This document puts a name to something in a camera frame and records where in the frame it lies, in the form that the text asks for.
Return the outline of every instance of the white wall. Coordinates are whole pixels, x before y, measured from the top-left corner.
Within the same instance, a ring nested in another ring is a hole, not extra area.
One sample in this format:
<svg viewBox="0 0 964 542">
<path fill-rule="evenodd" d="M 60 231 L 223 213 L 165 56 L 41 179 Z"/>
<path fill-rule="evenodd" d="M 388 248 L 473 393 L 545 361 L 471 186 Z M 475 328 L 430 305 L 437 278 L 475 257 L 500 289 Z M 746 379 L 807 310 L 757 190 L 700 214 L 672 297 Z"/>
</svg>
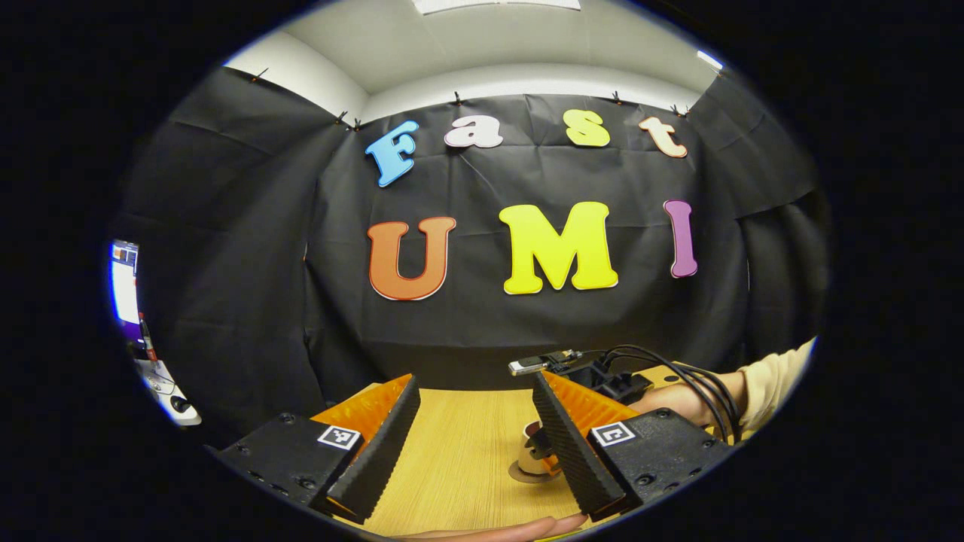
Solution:
<svg viewBox="0 0 964 542">
<path fill-rule="evenodd" d="M 345 120 L 381 117 L 455 100 L 492 95 L 591 95 L 685 111 L 699 94 L 661 79 L 612 68 L 564 64 L 513 64 L 451 71 L 369 95 L 351 77 L 304 42 L 278 31 L 256 41 L 225 66 L 261 76 Z"/>
<path fill-rule="evenodd" d="M 320 105 L 333 115 L 348 111 L 345 119 L 360 118 L 368 93 L 303 41 L 274 32 L 234 55 L 225 66 L 261 76 Z"/>
<path fill-rule="evenodd" d="M 455 100 L 493 95 L 590 95 L 681 111 L 699 94 L 645 75 L 610 68 L 564 64 L 513 64 L 451 71 L 407 83 L 368 99 L 361 115 L 368 122 L 393 113 Z"/>
</svg>

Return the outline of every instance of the cable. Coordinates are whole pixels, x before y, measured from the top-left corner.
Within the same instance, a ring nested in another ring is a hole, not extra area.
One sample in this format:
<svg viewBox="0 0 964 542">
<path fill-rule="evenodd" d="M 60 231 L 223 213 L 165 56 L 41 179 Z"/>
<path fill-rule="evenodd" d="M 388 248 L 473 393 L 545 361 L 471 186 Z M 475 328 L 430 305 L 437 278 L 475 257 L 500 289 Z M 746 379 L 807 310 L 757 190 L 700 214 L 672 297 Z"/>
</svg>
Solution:
<svg viewBox="0 0 964 542">
<path fill-rule="evenodd" d="M 730 414 L 730 426 L 734 430 L 734 444 L 742 440 L 742 428 L 739 425 L 739 409 L 736 407 L 736 401 L 733 399 L 733 395 L 730 390 L 723 385 L 723 382 L 716 377 L 715 374 L 708 370 L 701 369 L 699 367 L 690 366 L 688 370 L 695 372 L 697 374 L 703 375 L 709 379 L 713 385 L 715 385 L 722 393 L 725 395 L 726 400 L 720 398 L 720 402 L 727 408 Z"/>
<path fill-rule="evenodd" d="M 595 354 L 595 353 L 608 354 L 609 351 L 608 350 L 580 350 L 579 353 L 580 354 Z"/>
<path fill-rule="evenodd" d="M 656 352 L 652 352 L 641 346 L 636 346 L 635 344 L 625 344 L 625 345 L 620 345 L 612 348 L 612 350 L 618 350 L 618 349 L 637 350 L 639 352 L 646 354 L 647 356 L 652 357 L 652 359 L 648 359 L 648 358 L 640 358 L 640 359 L 647 360 L 647 361 L 655 361 L 665 366 L 670 366 L 670 365 L 678 366 L 690 376 L 694 376 L 694 374 L 705 376 L 716 387 L 714 388 L 713 386 L 707 386 L 707 388 L 710 389 L 710 392 L 713 394 L 713 396 L 723 405 L 724 409 L 727 411 L 727 417 L 730 419 L 730 428 L 734 435 L 734 443 L 738 442 L 741 439 L 742 430 L 740 429 L 740 426 L 739 426 L 739 418 L 740 418 L 739 409 L 736 406 L 736 402 L 734 401 L 733 396 L 730 394 L 730 390 L 727 389 L 727 387 L 724 386 L 723 383 L 718 378 L 716 378 L 716 375 L 714 375 L 713 373 L 707 370 L 701 369 L 699 367 L 688 366 L 686 364 L 671 364 L 668 360 L 666 360 L 662 356 L 659 356 Z"/>
<path fill-rule="evenodd" d="M 616 354 L 615 358 L 637 358 L 641 360 L 652 361 L 647 358 L 642 358 L 640 356 L 634 356 L 632 354 Z M 663 362 L 660 360 L 657 360 L 657 362 L 660 363 L 661 365 L 667 366 L 670 370 L 675 372 L 680 378 L 683 379 L 683 381 L 686 384 L 689 385 L 690 388 L 693 389 L 694 392 L 696 392 L 696 394 L 700 396 L 701 399 L 703 399 L 703 403 L 710 408 L 710 411 L 713 414 L 713 419 L 716 421 L 716 426 L 720 428 L 720 432 L 723 434 L 723 441 L 725 442 L 730 436 L 730 431 L 728 429 L 728 424 L 723 421 L 723 416 L 720 414 L 719 409 L 716 408 L 716 404 L 712 400 L 710 400 L 710 398 L 703 391 L 703 389 L 699 385 L 697 385 L 696 382 L 693 381 L 693 378 L 687 372 L 685 372 L 679 367 L 673 366 L 673 364 L 669 362 Z"/>
<path fill-rule="evenodd" d="M 642 352 L 643 354 L 646 354 L 647 357 L 617 353 L 617 351 L 621 349 L 622 350 L 628 349 L 628 350 L 635 350 L 638 352 Z M 718 378 L 716 378 L 714 374 L 712 374 L 709 371 L 700 369 L 699 367 L 686 366 L 683 364 L 678 364 L 678 365 L 673 364 L 668 360 L 666 360 L 665 358 L 663 358 L 662 356 L 658 355 L 656 352 L 652 352 L 650 350 L 647 350 L 646 348 L 637 346 L 635 344 L 620 344 L 618 346 L 614 346 L 613 348 L 610 348 L 609 353 L 606 354 L 606 360 L 605 360 L 606 368 L 608 368 L 615 359 L 620 357 L 634 358 L 634 359 L 640 359 L 643 361 L 654 362 L 654 363 L 666 366 L 671 370 L 673 370 L 674 372 L 676 372 L 677 375 L 679 375 L 684 380 L 684 382 L 687 385 L 689 385 L 690 388 L 692 388 L 694 392 L 700 395 L 700 398 L 703 399 L 704 403 L 710 408 L 710 411 L 713 412 L 713 417 L 716 420 L 717 426 L 720 428 L 720 433 L 723 435 L 723 440 L 725 441 L 728 438 L 728 433 L 730 432 L 732 432 L 734 436 L 734 444 L 741 440 L 742 431 L 739 426 L 739 411 L 738 411 L 738 408 L 736 407 L 736 402 L 734 401 L 733 396 L 730 394 L 730 391 L 726 388 L 726 386 L 723 385 L 723 383 Z M 710 382 L 712 382 L 713 385 L 712 386 L 707 385 L 707 388 L 713 394 L 713 397 L 716 400 L 718 400 L 720 404 L 723 405 L 723 408 L 726 411 L 727 418 L 729 421 L 729 431 L 728 431 L 728 427 L 723 423 L 722 417 L 719 416 L 719 412 L 716 410 L 715 403 L 710 401 L 709 398 L 706 396 L 706 394 L 702 392 L 701 387 L 697 386 L 696 383 L 694 382 L 694 379 L 699 378 L 699 376 L 704 376 L 706 377 L 707 380 L 710 380 Z"/>
</svg>

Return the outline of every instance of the orange gripper part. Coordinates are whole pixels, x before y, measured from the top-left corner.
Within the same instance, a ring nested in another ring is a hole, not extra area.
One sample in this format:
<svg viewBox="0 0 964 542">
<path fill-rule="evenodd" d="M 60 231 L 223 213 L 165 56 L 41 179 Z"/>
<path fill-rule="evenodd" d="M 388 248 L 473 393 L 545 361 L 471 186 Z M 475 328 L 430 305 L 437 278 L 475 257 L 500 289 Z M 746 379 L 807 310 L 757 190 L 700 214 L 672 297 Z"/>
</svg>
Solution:
<svg viewBox="0 0 964 542">
<path fill-rule="evenodd" d="M 311 420 L 360 431 L 364 437 L 364 443 L 355 454 L 357 458 L 374 438 L 410 380 L 412 380 L 411 373 L 389 380 L 381 386 L 336 404 L 325 412 L 311 417 Z"/>
<path fill-rule="evenodd" d="M 550 455 L 549 457 L 542 458 L 543 467 L 546 468 L 546 472 L 555 476 L 562 471 L 562 467 L 559 466 L 559 458 L 555 455 Z"/>
<path fill-rule="evenodd" d="M 548 371 L 543 371 L 542 374 L 583 438 L 593 427 L 639 416 L 638 412 L 623 403 L 593 392 L 568 378 Z"/>
</svg>

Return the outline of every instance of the black cable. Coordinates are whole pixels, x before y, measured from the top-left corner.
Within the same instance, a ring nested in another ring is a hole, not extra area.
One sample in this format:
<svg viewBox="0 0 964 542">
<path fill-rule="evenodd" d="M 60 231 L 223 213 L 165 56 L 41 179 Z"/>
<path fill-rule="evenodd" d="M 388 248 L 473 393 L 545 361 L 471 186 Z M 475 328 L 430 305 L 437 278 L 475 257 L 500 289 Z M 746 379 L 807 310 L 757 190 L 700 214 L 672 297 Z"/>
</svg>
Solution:
<svg viewBox="0 0 964 542">
<path fill-rule="evenodd" d="M 702 389 L 698 384 L 696 384 L 696 382 L 693 380 L 693 378 L 692 378 L 691 376 L 689 376 L 689 374 L 687 374 L 685 371 L 681 370 L 681 369 L 680 369 L 679 367 L 677 367 L 677 366 L 674 366 L 674 365 L 673 365 L 672 363 L 670 363 L 670 362 L 665 362 L 665 361 L 662 361 L 662 360 L 659 360 L 659 359 L 657 359 L 657 360 L 648 360 L 647 358 L 642 358 L 642 357 L 640 357 L 640 356 L 634 356 L 634 355 L 632 355 L 632 354 L 618 354 L 618 353 L 615 355 L 615 357 L 614 357 L 613 359 L 616 359 L 616 358 L 636 358 L 636 359 L 640 359 L 640 360 L 656 361 L 657 363 L 659 363 L 659 364 L 661 364 L 661 365 L 663 365 L 663 366 L 668 367 L 670 370 L 672 370 L 673 372 L 675 372 L 675 373 L 677 374 L 677 376 L 679 376 L 681 379 L 683 379 L 683 381 L 684 381 L 686 384 L 688 384 L 689 387 L 692 388 L 692 390 L 693 390 L 694 392 L 696 392 L 696 394 L 698 394 L 701 399 L 703 399 L 703 403 L 706 404 L 707 407 L 710 408 L 710 411 L 711 411 L 712 414 L 713 414 L 713 419 L 716 420 L 716 426 L 720 428 L 720 433 L 723 434 L 723 441 L 726 442 L 726 440 L 729 438 L 730 431 L 729 431 L 729 429 L 728 429 L 728 427 L 727 427 L 728 424 L 723 421 L 723 416 L 720 414 L 719 409 L 716 408 L 716 404 L 715 404 L 712 400 L 710 400 L 710 398 L 709 398 L 709 397 L 707 396 L 707 394 L 703 391 L 703 389 Z"/>
<path fill-rule="evenodd" d="M 603 354 L 608 354 L 608 353 L 609 353 L 608 350 L 579 350 L 579 353 L 580 353 L 580 354 L 594 354 L 594 353 L 597 353 L 597 352 L 603 353 Z"/>
<path fill-rule="evenodd" d="M 656 361 L 665 366 L 671 365 L 671 362 L 669 362 L 668 360 L 666 360 L 656 352 L 647 350 L 642 346 L 637 346 L 635 344 L 621 344 L 619 346 L 613 347 L 611 350 L 615 351 L 619 349 L 636 350 L 653 358 L 648 361 Z M 707 370 L 701 369 L 699 367 L 688 366 L 686 364 L 678 364 L 677 366 L 682 367 L 687 374 L 692 375 L 692 373 L 696 373 L 699 375 L 706 376 L 716 386 L 717 389 L 714 389 L 713 386 L 708 386 L 708 388 L 710 389 L 710 392 L 713 394 L 713 396 L 717 400 L 719 400 L 720 404 L 722 404 L 724 409 L 727 411 L 727 417 L 730 419 L 730 428 L 734 434 L 734 444 L 736 442 L 739 442 L 739 440 L 741 440 L 742 438 L 742 430 L 740 429 L 740 426 L 739 426 L 740 413 L 739 413 L 739 409 L 736 406 L 736 401 L 733 399 L 733 396 L 730 394 L 730 390 L 727 389 L 727 387 L 724 386 L 723 383 L 718 378 L 716 378 L 716 375 L 714 375 L 713 373 Z"/>
<path fill-rule="evenodd" d="M 720 402 L 727 407 L 727 410 L 730 413 L 730 426 L 734 430 L 734 444 L 742 440 L 743 431 L 739 425 L 739 409 L 736 406 L 736 400 L 733 399 L 733 395 L 730 393 L 730 390 L 724 386 L 723 382 L 721 382 L 720 379 L 717 378 L 712 372 L 694 366 L 687 366 L 687 368 L 691 372 L 696 372 L 697 374 L 707 377 L 725 395 L 726 400 L 720 398 Z"/>
</svg>

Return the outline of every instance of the black cloth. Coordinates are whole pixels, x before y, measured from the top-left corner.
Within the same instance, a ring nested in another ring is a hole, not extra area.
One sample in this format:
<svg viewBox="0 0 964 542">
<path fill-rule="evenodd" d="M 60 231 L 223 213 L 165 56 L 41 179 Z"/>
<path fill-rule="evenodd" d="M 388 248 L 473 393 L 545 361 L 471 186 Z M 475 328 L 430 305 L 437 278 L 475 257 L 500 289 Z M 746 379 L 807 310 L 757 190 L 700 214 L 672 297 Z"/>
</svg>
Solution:
<svg viewBox="0 0 964 542">
<path fill-rule="evenodd" d="M 733 369 L 817 332 L 827 287 L 826 209 L 812 162 L 735 77 L 685 117 L 570 95 L 439 104 L 356 132 L 277 86 L 222 68 L 188 96 L 131 171 L 114 236 L 141 244 L 139 296 L 155 346 L 209 422 L 243 435 L 278 411 L 310 416 L 372 381 L 408 372 L 446 389 L 530 386 L 506 368 L 551 350 L 636 343 Z M 610 143 L 580 148 L 562 115 L 592 110 Z M 488 115 L 502 144 L 449 148 L 454 120 Z M 638 127 L 675 128 L 685 158 Z M 385 188 L 364 153 L 406 120 L 411 171 Z M 693 211 L 696 275 L 675 279 L 662 205 Z M 619 283 L 508 295 L 499 211 L 534 204 L 557 231 L 573 205 L 609 208 Z M 421 301 L 370 285 L 374 224 L 409 225 L 399 271 L 424 266 L 419 221 L 450 216 L 445 283 Z M 617 363 L 614 369 L 637 369 Z"/>
</svg>

